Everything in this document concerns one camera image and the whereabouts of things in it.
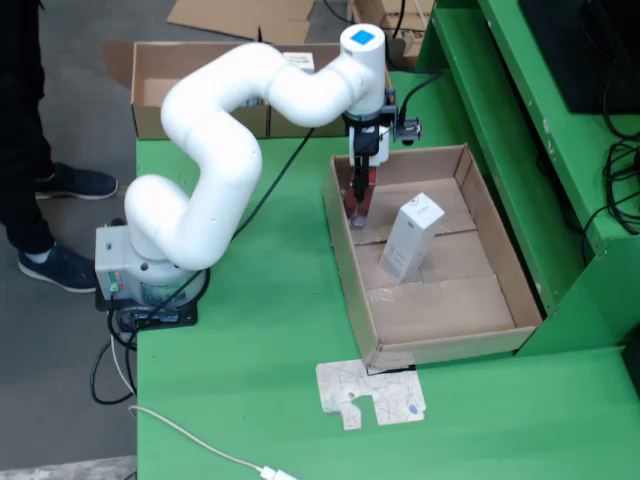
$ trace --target small white carton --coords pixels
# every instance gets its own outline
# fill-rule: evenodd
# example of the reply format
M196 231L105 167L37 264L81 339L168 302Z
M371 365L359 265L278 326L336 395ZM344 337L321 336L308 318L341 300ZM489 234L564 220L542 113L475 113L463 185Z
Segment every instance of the small white carton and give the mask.
M424 193L400 208L380 259L380 266L397 283L420 268L443 216L444 211Z

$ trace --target leg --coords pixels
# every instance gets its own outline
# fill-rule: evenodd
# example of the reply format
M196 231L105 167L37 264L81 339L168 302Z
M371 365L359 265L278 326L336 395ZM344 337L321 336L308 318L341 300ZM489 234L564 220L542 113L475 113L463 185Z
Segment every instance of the leg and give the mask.
M24 13L22 19L22 66L21 79L24 85L24 94L29 112L36 122L42 140L40 151L35 158L36 177L38 179L49 178L53 175L54 167L51 160L51 146L44 137L42 121L38 105L44 97L44 68L40 54L39 12L40 7L36 0L24 1Z
M23 26L31 3L7 0L0 16L0 222L18 250L39 253L54 242L35 200L35 159L46 153L48 144L21 81L27 60Z

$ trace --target green metal frame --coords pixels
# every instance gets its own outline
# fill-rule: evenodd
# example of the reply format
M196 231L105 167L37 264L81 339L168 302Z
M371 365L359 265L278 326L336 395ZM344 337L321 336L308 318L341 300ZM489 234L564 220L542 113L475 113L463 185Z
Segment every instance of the green metal frame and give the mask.
M519 353L617 345L640 320L640 304L634 301L640 287L640 238L627 235L608 215L599 215L589 237L596 256L585 268L582 238L567 228L548 180L536 167L537 151L518 95L583 226L604 202L601 168L615 139L599 116L566 109L518 0L479 0L481 9L474 4L438 4L420 62L435 67L444 57L450 67L480 142L488 182L548 314ZM621 128L640 125L638 116L616 121ZM637 190L633 182L619 194Z

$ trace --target blue sneaker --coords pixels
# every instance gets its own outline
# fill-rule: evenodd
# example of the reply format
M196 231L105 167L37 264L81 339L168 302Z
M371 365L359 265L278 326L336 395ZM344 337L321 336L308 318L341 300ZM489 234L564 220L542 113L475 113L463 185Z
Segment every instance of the blue sneaker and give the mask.
M72 168L64 163L54 164L51 177L37 181L36 198L71 196L84 200L102 200L118 191L118 181L106 173Z
M18 252L18 268L25 275L53 283L72 293L92 293L96 290L93 260L58 245L51 249L44 263L36 263Z

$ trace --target paper sheet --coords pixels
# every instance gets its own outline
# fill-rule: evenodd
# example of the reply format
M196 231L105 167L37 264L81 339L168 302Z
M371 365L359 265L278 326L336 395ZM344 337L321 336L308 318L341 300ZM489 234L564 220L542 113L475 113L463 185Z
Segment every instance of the paper sheet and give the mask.
M379 425L424 420L427 410L416 371L369 376L362 360L316 366L325 413L340 413L345 430L361 428L362 415L352 400L370 395Z

